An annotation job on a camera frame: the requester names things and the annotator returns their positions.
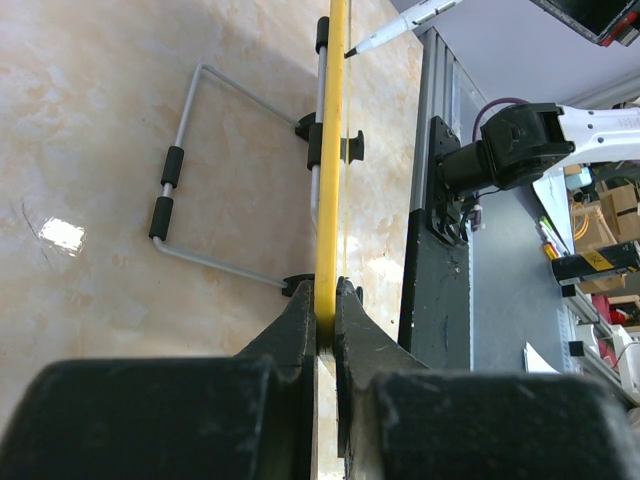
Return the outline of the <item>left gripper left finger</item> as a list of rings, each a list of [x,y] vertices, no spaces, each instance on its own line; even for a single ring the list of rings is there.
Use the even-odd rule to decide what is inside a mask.
[[[229,357],[59,361],[1,439],[5,479],[312,479],[313,285]]]

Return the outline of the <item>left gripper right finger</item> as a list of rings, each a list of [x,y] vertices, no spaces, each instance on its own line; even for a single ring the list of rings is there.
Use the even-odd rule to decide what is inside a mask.
[[[576,375],[433,370],[337,294],[338,453],[351,479],[635,479],[639,434]]]

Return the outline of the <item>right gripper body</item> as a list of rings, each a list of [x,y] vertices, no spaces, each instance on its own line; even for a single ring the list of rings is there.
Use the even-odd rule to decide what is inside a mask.
[[[536,6],[601,47],[639,39],[639,0],[532,0]]]

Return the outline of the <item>white whiteboard yellow frame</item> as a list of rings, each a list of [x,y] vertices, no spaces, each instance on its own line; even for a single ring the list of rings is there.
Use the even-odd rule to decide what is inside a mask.
[[[329,34],[324,73],[322,156],[319,169],[317,215],[316,272],[314,281],[314,313],[318,327],[320,359],[327,373],[321,376],[321,398],[330,406],[338,406],[337,387],[330,381],[337,380],[337,360],[334,337],[337,312],[338,239],[340,233],[340,159],[343,127],[349,115],[343,111],[345,99],[344,54],[351,41],[350,1],[334,0],[330,3]]]

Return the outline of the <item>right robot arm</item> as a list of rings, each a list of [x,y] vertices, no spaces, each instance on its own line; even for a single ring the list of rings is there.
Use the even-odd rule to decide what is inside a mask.
[[[599,47],[639,35],[636,1],[539,1],[537,7]],[[465,196],[489,186],[531,184],[560,165],[632,161],[639,157],[639,109],[580,109],[516,102],[479,128],[463,146],[431,121],[429,175],[445,192]]]

